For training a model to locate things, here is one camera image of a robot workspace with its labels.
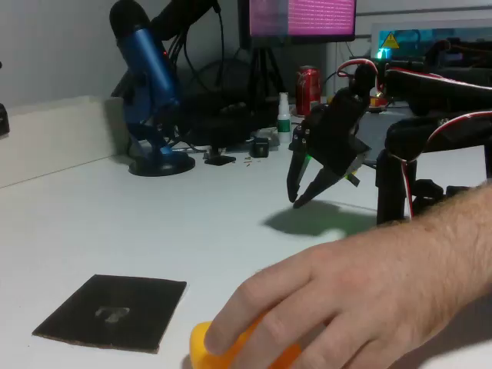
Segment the person's hand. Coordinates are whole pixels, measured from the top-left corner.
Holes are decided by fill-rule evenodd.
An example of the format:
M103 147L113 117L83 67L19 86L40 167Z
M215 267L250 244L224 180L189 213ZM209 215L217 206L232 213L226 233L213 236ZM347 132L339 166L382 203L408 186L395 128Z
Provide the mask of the person's hand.
M389 364L455 314L444 274L457 252L454 231L421 219L308 248L244 281L205 346L223 354L252 327L233 367L264 368L323 324L296 367L341 368L369 348Z

